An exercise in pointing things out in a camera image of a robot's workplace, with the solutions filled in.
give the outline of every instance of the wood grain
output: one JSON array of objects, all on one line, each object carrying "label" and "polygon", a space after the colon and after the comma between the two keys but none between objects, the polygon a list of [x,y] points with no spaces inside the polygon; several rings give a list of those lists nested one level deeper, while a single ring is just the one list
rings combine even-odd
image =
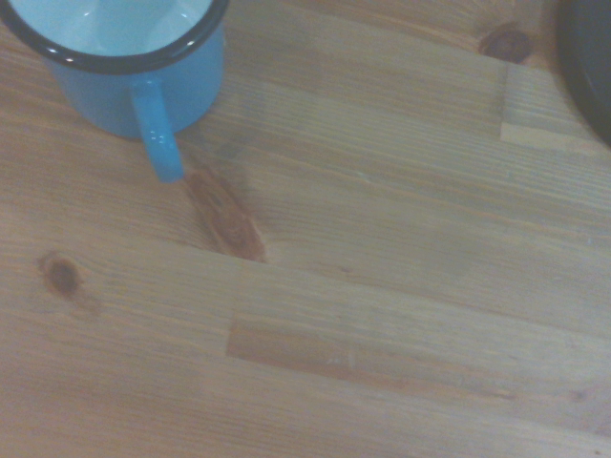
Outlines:
[{"label": "wood grain", "polygon": [[234,0],[172,185],[0,27],[0,455],[611,456],[611,155],[555,3]]}]

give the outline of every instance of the black object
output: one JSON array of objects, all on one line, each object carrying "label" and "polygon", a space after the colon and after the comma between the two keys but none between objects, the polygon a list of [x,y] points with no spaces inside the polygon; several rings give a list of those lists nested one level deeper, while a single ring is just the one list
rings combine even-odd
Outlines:
[{"label": "black object", "polygon": [[560,70],[594,132],[611,145],[611,1],[560,0]]},{"label": "black object", "polygon": [[212,0],[200,22],[174,43],[153,52],[128,56],[86,54],[64,48],[30,27],[12,7],[11,0],[0,0],[0,19],[30,48],[62,65],[85,72],[129,74],[160,69],[193,52],[217,28],[228,5],[229,0]]}]

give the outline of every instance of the wooden plank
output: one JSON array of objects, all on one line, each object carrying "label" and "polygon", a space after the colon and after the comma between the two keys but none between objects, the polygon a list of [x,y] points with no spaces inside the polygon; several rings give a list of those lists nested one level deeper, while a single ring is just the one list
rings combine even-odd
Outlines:
[{"label": "wooden plank", "polygon": [[236,2],[228,70],[498,136],[506,64],[273,1]]},{"label": "wooden plank", "polygon": [[525,65],[556,68],[553,17],[557,0],[393,0],[383,4],[367,0],[291,0],[290,4],[470,52],[478,52],[487,34],[515,23],[534,44]]},{"label": "wooden plank", "polygon": [[609,148],[580,115],[564,81],[548,72],[518,66],[508,70],[501,139],[561,159],[597,159],[608,168]]}]

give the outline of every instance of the wood knot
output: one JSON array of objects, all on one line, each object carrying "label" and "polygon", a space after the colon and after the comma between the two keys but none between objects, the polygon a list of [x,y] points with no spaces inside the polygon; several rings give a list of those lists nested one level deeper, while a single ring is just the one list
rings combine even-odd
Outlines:
[{"label": "wood knot", "polygon": [[66,299],[71,299],[82,283],[76,265],[56,252],[40,260],[40,270],[51,292]]},{"label": "wood knot", "polygon": [[533,53],[533,42],[516,23],[504,24],[492,31],[479,44],[479,52],[495,59],[519,64]]},{"label": "wood knot", "polygon": [[211,169],[188,172],[184,181],[194,206],[225,255],[264,262],[265,247],[250,212],[229,183]]}]

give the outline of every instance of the mug rim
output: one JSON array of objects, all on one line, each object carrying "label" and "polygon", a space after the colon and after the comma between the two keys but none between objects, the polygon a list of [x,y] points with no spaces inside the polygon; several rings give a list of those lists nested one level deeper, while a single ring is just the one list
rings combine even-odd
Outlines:
[{"label": "mug rim", "polygon": [[53,62],[90,73],[133,74],[167,67],[196,50],[217,28],[228,6],[229,0],[212,0],[200,21],[180,38],[158,50],[132,55],[89,54],[61,46],[33,29],[10,0],[0,0],[0,19],[17,38]]}]

